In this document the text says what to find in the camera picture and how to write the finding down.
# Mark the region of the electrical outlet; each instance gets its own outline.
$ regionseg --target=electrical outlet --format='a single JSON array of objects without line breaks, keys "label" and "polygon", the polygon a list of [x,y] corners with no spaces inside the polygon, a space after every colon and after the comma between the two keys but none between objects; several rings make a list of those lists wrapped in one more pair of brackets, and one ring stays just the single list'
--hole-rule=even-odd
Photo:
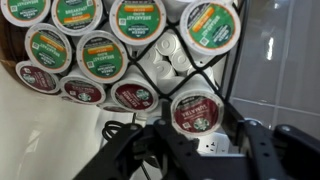
[{"label": "electrical outlet", "polygon": [[230,141],[227,135],[213,133],[207,136],[199,137],[198,152],[202,156],[215,156],[219,154],[228,154]]}]

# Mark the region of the gray surface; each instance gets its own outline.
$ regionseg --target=gray surface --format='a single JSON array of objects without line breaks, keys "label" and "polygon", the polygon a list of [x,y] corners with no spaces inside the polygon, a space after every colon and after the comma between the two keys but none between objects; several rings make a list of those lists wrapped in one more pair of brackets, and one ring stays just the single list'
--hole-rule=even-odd
[{"label": "gray surface", "polygon": [[319,0],[253,0],[232,102],[267,127],[320,139]]}]

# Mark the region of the starbucks logo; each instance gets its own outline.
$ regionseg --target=starbucks logo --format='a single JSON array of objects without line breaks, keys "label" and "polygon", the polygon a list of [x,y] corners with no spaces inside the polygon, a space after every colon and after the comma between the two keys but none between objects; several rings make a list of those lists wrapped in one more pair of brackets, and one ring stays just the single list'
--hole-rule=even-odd
[{"label": "starbucks logo", "polygon": [[23,79],[26,80],[28,83],[33,84],[36,82],[36,78],[30,76],[29,74],[24,74]]},{"label": "starbucks logo", "polygon": [[89,96],[86,93],[81,93],[78,95],[78,98],[81,99],[84,102],[90,101],[91,100],[91,96]]},{"label": "starbucks logo", "polygon": [[143,89],[139,89],[136,92],[136,96],[141,100],[148,100],[149,97],[150,97],[150,94],[149,94],[149,92],[147,92],[147,91],[145,91]]},{"label": "starbucks logo", "polygon": [[204,119],[204,118],[198,118],[194,124],[193,127],[198,130],[198,131],[205,131],[207,129],[209,129],[209,121]]}]

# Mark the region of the screw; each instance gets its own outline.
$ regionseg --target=screw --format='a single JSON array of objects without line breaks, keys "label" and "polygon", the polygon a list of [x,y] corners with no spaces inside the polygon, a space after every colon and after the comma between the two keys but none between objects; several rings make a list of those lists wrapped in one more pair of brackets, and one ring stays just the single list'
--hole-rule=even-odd
[{"label": "screw", "polygon": [[289,128],[288,126],[282,126],[282,129],[283,129],[284,131],[290,131],[290,128]]},{"label": "screw", "polygon": [[252,126],[256,126],[256,125],[257,125],[257,122],[255,122],[255,121],[250,121],[250,124],[251,124]]},{"label": "screw", "polygon": [[165,125],[166,122],[165,122],[164,120],[159,120],[158,124],[160,124],[160,125]]},{"label": "screw", "polygon": [[133,131],[135,131],[135,130],[138,129],[138,126],[136,126],[136,125],[131,125],[130,129],[133,130]]}]

